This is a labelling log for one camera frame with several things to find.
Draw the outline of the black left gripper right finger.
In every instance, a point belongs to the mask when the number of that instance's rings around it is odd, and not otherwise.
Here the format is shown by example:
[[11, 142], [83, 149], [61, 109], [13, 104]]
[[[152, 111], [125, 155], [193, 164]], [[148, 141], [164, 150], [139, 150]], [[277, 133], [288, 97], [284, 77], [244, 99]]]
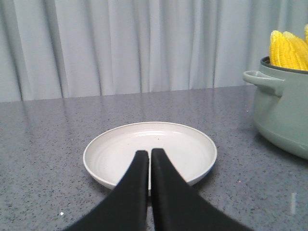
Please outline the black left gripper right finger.
[[157, 231], [249, 230], [204, 200], [159, 148], [151, 153], [151, 198]]

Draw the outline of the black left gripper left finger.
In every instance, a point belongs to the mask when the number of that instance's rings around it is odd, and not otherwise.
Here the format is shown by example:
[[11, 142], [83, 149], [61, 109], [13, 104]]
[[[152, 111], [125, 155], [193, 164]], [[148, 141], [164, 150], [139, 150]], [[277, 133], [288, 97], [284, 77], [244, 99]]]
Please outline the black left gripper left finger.
[[67, 231], [146, 230], [149, 157], [137, 151], [111, 193]]

